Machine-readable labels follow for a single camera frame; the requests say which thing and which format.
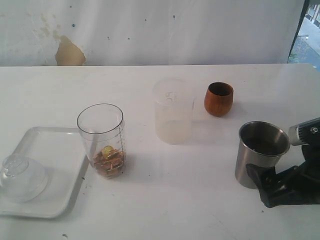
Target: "brown wooden cup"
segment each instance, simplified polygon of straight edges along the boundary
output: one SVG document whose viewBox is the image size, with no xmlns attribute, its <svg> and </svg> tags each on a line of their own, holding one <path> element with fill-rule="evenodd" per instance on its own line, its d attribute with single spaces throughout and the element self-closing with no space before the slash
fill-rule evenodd
<svg viewBox="0 0 320 240">
<path fill-rule="evenodd" d="M 221 117 L 227 114 L 233 103 L 234 89 L 227 83 L 211 83 L 204 98 L 205 110 L 213 116 Z"/>
</svg>

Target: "stainless steel cup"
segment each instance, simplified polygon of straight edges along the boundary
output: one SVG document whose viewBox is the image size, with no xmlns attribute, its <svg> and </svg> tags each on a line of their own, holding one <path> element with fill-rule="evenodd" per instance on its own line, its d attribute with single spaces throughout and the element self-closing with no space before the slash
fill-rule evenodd
<svg viewBox="0 0 320 240">
<path fill-rule="evenodd" d="M 275 125 L 263 121 L 251 121 L 239 130 L 239 150 L 235 165 L 235 178 L 250 189 L 256 185 L 247 174 L 246 164 L 274 167 L 290 148 L 287 134 Z"/>
</svg>

